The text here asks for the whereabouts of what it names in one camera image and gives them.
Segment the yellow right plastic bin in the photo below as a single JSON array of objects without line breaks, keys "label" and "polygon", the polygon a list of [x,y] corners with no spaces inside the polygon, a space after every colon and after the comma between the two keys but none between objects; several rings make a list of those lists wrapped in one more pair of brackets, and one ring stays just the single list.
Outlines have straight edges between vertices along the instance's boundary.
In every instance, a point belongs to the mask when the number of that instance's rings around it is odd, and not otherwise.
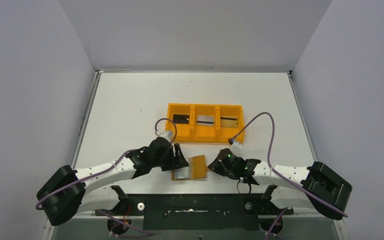
[{"label": "yellow right plastic bin", "polygon": [[[226,105],[219,104],[218,106],[218,125],[217,128],[217,142],[227,144],[229,139],[234,137],[244,127],[244,115],[241,105]],[[234,117],[238,119],[238,127],[221,127],[220,117]]]}]

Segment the silver card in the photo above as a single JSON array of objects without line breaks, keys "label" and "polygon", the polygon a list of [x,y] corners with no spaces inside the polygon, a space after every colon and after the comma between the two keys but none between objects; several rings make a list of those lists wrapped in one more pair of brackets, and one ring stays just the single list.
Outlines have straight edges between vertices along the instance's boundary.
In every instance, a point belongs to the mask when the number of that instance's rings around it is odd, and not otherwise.
[{"label": "silver card", "polygon": [[196,124],[202,126],[213,126],[215,123],[215,117],[213,115],[198,115],[196,118]]}]

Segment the orange leather card holder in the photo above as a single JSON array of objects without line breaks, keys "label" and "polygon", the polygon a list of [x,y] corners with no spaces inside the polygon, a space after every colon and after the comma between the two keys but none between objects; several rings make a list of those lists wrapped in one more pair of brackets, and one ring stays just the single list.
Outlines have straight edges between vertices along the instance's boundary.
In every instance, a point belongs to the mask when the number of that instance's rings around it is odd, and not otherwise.
[{"label": "orange leather card holder", "polygon": [[207,177],[207,172],[210,170],[206,164],[206,156],[205,155],[197,155],[187,159],[189,163],[189,168],[191,172],[190,179],[182,179],[182,180],[174,180],[174,170],[171,173],[172,181],[194,181],[201,180]]}]

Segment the black card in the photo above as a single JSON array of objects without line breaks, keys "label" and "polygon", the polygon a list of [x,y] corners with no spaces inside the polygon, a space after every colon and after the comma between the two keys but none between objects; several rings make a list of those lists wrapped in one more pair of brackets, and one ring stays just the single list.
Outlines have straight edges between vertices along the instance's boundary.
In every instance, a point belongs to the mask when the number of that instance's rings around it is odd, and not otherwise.
[{"label": "black card", "polygon": [[174,114],[172,121],[176,125],[189,125],[190,124],[190,115],[187,114]]}]

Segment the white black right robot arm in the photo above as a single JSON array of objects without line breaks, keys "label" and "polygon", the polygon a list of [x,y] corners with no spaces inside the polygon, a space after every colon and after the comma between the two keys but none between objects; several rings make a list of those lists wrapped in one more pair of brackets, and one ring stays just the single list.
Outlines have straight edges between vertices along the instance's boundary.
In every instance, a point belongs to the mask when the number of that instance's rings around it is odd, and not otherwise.
[{"label": "white black right robot arm", "polygon": [[223,177],[248,185],[265,185],[262,200],[278,209],[315,209],[332,220],[346,217],[353,187],[326,164],[285,166],[259,159],[243,159],[222,149],[208,168]]}]

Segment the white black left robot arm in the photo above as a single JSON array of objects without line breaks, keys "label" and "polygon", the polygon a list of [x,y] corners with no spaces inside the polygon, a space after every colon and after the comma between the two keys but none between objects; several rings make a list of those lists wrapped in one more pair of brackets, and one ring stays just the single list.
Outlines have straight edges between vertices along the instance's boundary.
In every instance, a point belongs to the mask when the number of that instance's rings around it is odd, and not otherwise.
[{"label": "white black left robot arm", "polygon": [[66,223],[78,213],[124,208],[128,196],[116,182],[144,176],[153,168],[163,172],[189,166],[178,143],[157,137],[149,146],[130,149],[119,159],[88,168],[60,167],[37,192],[37,210],[52,226]]}]

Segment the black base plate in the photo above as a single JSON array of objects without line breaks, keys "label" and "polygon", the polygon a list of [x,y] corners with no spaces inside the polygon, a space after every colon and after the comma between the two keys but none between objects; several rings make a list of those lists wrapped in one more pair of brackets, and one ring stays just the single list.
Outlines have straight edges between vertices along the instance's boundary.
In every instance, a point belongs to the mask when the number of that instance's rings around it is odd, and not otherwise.
[{"label": "black base plate", "polygon": [[261,193],[131,194],[96,215],[139,217],[144,230],[258,230],[261,216],[282,210]]}]

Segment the gold card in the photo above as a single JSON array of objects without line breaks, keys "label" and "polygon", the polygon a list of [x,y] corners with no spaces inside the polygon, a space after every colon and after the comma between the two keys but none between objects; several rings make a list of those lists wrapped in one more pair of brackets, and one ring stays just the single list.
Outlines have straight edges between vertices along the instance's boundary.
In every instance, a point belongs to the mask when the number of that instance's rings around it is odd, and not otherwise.
[{"label": "gold card", "polygon": [[239,122],[236,117],[231,117],[231,116],[220,117],[221,128],[237,128],[238,126],[239,126]]}]

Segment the yellow middle plastic bin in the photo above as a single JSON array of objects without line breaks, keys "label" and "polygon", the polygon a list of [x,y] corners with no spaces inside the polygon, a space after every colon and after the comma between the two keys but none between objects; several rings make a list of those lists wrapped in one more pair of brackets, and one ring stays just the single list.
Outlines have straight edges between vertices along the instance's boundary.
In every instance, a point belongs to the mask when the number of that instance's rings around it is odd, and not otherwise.
[{"label": "yellow middle plastic bin", "polygon": [[[192,141],[194,143],[216,143],[218,136],[218,108],[215,104],[194,104],[192,119]],[[197,124],[198,115],[214,116],[214,125]]]}]

